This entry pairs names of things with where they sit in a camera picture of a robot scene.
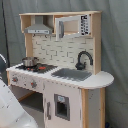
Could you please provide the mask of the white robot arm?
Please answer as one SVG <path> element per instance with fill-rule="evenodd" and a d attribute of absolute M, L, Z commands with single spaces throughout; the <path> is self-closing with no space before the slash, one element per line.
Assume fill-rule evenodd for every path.
<path fill-rule="evenodd" d="M 1 78 L 6 60 L 0 54 L 0 128 L 34 128 L 33 118 L 23 109 Z"/>

